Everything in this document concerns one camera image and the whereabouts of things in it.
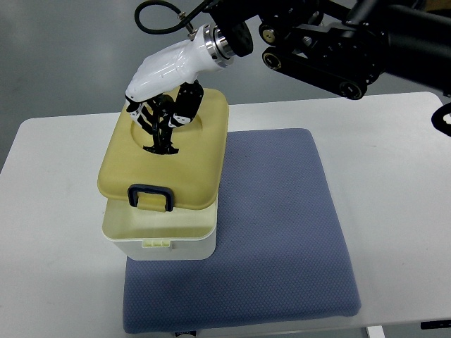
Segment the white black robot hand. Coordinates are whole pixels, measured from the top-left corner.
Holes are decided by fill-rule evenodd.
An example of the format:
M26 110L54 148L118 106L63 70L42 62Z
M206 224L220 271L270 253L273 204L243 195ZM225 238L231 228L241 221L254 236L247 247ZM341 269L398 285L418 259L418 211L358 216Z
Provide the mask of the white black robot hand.
M202 88L198 95L194 93L198 75L227 68L234 55L216 25L201 26L193 40L178 42L144 59L125 91L126 111L136 124L146 128L150 120L144 116L144 105L177 87L176 102L181 107L168 114L167 127L191 123L203 97Z

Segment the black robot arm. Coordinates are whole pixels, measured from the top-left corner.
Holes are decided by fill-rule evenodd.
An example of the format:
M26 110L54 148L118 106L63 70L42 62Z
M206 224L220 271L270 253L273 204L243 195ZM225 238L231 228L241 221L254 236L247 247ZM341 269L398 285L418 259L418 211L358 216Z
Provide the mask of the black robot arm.
M450 95L450 2L203 1L167 35L208 13L227 53L252 53L247 20L260 19L263 62L272 70L348 99L360 99L383 73Z

